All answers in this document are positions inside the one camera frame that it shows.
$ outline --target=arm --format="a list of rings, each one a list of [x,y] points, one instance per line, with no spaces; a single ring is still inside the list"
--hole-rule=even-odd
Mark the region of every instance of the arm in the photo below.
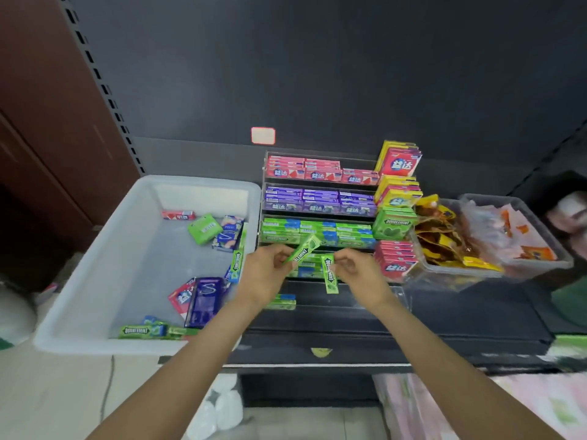
[[[234,344],[281,288],[293,251],[284,245],[246,255],[236,297],[126,399],[87,440],[180,440]]]
[[[336,274],[393,335],[460,439],[562,440],[407,311],[371,255],[344,249],[334,258]]]

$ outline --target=tiled floor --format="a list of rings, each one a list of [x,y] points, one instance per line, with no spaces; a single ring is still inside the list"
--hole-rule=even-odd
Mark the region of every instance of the tiled floor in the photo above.
[[[46,311],[51,302],[44,305]],[[110,414],[157,370],[157,357],[116,357]],[[98,424],[110,357],[41,353],[30,341],[0,351],[0,438],[81,440]],[[378,408],[253,408],[212,440],[385,440]]]

